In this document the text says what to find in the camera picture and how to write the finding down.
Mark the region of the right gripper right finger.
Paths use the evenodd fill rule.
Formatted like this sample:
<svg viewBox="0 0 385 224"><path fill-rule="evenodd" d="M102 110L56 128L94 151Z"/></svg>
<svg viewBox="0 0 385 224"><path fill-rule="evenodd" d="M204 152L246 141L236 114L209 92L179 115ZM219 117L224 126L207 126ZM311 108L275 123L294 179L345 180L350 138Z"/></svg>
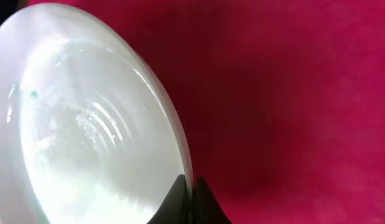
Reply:
<svg viewBox="0 0 385 224"><path fill-rule="evenodd" d="M192 216L194 224L231 224L203 177L193 188Z"/></svg>

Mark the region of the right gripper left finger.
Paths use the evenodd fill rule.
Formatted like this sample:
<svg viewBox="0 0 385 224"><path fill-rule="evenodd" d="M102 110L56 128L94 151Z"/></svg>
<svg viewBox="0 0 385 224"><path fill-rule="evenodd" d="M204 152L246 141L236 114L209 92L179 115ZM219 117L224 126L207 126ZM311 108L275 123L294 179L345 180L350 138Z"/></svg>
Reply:
<svg viewBox="0 0 385 224"><path fill-rule="evenodd" d="M159 209L147 224L187 224L189 196L184 175L179 175Z"/></svg>

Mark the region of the white plate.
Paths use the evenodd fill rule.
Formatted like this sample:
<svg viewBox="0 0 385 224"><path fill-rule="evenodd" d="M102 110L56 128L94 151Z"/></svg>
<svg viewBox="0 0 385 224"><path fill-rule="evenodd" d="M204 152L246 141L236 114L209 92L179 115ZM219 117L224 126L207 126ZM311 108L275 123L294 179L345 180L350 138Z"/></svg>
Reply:
<svg viewBox="0 0 385 224"><path fill-rule="evenodd" d="M0 223L147 223L192 163L159 79L109 26L42 3L0 26Z"/></svg>

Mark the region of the red plastic tray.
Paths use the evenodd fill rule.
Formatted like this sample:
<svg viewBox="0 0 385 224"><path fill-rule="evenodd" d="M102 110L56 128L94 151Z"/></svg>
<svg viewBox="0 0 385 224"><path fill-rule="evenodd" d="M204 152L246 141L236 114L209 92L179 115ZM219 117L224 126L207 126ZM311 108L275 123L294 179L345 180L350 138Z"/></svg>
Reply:
<svg viewBox="0 0 385 224"><path fill-rule="evenodd" d="M147 62L231 223L385 223L385 1L70 1Z"/></svg>

